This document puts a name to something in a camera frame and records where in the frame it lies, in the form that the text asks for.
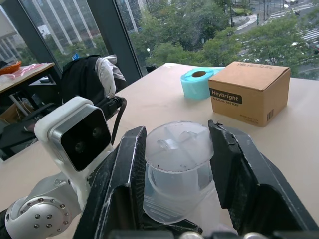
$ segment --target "table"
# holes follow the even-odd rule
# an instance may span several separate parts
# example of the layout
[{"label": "table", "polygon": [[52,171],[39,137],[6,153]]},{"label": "table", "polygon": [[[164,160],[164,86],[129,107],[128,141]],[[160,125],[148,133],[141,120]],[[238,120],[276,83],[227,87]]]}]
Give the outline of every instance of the table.
[{"label": "table", "polygon": [[[29,84],[41,79],[44,76],[50,76],[52,81],[59,82],[60,77],[54,70],[54,65],[54,63],[43,63],[41,66],[25,72],[23,76],[18,76],[5,82],[0,81],[0,94],[11,95],[17,91],[22,91],[23,94],[28,98],[32,106],[35,109],[38,109],[38,105],[32,99],[32,96],[28,93],[28,91],[25,90],[25,88]],[[17,100],[15,100],[13,97],[10,98],[19,106]]]},{"label": "table", "polygon": [[[124,133],[145,125],[189,120],[207,125],[209,119],[237,127],[251,135],[259,150],[284,174],[300,200],[319,224],[319,82],[291,79],[288,105],[265,128],[213,113],[210,99],[185,99],[180,76],[193,66],[166,63],[118,93],[128,101],[115,144]],[[110,131],[115,118],[108,122]],[[0,210],[30,193],[43,177],[58,173],[57,166],[36,143],[0,165]],[[70,239],[79,216],[55,239]],[[222,222],[229,224],[227,212]]]}]

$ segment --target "black cord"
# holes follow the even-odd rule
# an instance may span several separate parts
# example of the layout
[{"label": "black cord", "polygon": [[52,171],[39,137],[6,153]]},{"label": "black cord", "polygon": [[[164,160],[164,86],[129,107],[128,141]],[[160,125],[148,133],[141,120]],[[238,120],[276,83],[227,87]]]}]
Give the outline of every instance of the black cord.
[{"label": "black cord", "polygon": [[121,105],[120,110],[118,112],[118,115],[116,116],[116,119],[115,119],[113,132],[112,132],[112,137],[111,137],[111,145],[114,144],[116,133],[118,132],[120,120],[121,120],[122,114],[123,114],[123,112],[124,112],[124,110],[126,108],[126,104],[127,104],[127,101],[126,101],[125,98],[121,98],[121,100],[122,100],[122,105]]}]

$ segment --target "glass window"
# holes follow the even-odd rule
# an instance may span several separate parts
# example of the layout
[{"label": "glass window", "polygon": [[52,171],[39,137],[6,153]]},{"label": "glass window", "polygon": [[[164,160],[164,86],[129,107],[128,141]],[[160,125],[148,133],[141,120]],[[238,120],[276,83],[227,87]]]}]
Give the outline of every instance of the glass window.
[{"label": "glass window", "polygon": [[288,66],[293,77],[315,80],[319,79],[316,3],[117,0],[143,73],[154,63],[220,67],[243,61]]},{"label": "glass window", "polygon": [[22,0],[61,68],[77,57],[108,51],[86,0]]},{"label": "glass window", "polygon": [[7,63],[21,61],[22,66],[36,63],[36,59],[18,34],[4,9],[0,6],[0,60]]}]

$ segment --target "tape roll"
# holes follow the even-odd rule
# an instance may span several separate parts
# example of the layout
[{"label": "tape roll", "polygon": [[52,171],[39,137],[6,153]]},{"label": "tape roll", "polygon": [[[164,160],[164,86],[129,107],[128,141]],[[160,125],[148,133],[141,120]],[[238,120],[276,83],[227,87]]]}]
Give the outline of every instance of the tape roll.
[{"label": "tape roll", "polygon": [[197,100],[208,98],[210,96],[208,79],[222,69],[224,67],[199,67],[182,75],[180,80],[184,96]]}]

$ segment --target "camera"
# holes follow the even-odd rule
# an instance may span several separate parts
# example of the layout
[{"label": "camera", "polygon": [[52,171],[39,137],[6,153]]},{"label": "camera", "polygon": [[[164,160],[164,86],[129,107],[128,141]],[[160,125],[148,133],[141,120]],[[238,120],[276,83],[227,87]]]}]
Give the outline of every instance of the camera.
[{"label": "camera", "polygon": [[103,111],[88,99],[74,97],[40,119],[34,132],[70,179],[83,208],[90,192],[87,177],[113,150]]}]

